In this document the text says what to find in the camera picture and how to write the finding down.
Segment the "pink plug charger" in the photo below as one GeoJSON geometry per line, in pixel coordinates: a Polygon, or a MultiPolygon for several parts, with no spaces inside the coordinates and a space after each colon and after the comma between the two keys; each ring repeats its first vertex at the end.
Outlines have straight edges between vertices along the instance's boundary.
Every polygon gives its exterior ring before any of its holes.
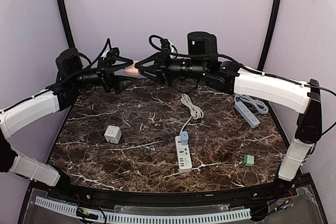
{"type": "Polygon", "coordinates": [[[124,69],[124,72],[127,75],[130,76],[134,76],[134,77],[139,77],[140,76],[140,72],[139,70],[135,67],[135,64],[137,63],[137,61],[133,61],[133,64],[131,66],[128,66],[124,69]]]}

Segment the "white cube socket adapter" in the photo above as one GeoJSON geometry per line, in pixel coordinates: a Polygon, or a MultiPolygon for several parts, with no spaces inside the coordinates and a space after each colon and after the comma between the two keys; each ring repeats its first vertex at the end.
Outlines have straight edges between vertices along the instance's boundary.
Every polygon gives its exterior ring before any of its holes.
{"type": "Polygon", "coordinates": [[[118,126],[109,125],[104,133],[104,137],[108,143],[118,144],[122,132],[118,126]]]}

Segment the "blue plug charger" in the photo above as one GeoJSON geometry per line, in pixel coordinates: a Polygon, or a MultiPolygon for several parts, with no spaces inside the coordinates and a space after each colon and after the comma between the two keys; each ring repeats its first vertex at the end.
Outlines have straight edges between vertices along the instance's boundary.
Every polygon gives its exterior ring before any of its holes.
{"type": "Polygon", "coordinates": [[[189,136],[188,136],[187,131],[182,131],[180,133],[180,140],[181,140],[181,145],[182,146],[187,146],[188,145],[189,136]]]}

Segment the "white power strip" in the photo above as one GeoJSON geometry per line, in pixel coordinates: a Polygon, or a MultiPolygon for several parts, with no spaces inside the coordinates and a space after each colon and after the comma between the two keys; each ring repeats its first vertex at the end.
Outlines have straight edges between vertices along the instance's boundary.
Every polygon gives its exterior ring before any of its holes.
{"type": "Polygon", "coordinates": [[[181,137],[175,137],[177,162],[180,173],[189,173],[192,170],[192,160],[188,144],[182,145],[181,137]]]}

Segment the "grey blue power strip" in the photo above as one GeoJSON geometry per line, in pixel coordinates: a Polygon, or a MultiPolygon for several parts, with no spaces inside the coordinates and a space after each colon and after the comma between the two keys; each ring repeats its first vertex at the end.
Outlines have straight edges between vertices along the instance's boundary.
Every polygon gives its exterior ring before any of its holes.
{"type": "Polygon", "coordinates": [[[259,127],[260,121],[254,116],[251,110],[245,106],[241,101],[235,102],[234,108],[245,119],[251,128],[255,129],[259,127]]]}

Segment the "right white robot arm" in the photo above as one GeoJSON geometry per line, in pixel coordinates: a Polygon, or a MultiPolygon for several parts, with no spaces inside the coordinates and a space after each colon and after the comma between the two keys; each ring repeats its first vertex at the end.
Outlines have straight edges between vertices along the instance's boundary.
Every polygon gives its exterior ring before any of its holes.
{"type": "Polygon", "coordinates": [[[167,39],[160,38],[160,42],[161,47],[150,42],[157,52],[135,64],[141,75],[160,84],[171,84],[178,78],[200,80],[219,92],[252,96],[299,114],[295,135],[278,169],[279,180],[268,187],[269,197],[280,199],[288,191],[286,181],[295,178],[309,151],[325,134],[320,95],[323,87],[314,79],[296,81],[255,70],[218,54],[198,39],[192,40],[188,55],[172,52],[167,39]]]}

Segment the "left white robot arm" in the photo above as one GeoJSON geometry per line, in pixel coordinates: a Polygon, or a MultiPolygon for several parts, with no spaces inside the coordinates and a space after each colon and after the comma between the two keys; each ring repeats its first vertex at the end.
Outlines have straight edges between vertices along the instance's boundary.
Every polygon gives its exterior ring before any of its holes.
{"type": "Polygon", "coordinates": [[[73,106],[81,91],[88,86],[102,86],[107,93],[114,91],[119,94],[127,88],[127,85],[122,85],[123,81],[134,84],[134,78],[115,74],[133,65],[133,60],[120,56],[118,48],[106,45],[86,67],[82,59],[87,59],[87,56],[76,48],[63,51],[56,58],[58,73],[54,84],[1,110],[1,172],[11,172],[53,187],[54,193],[63,201],[74,197],[74,189],[67,184],[70,181],[68,175],[15,150],[8,139],[33,122],[73,106]]]}

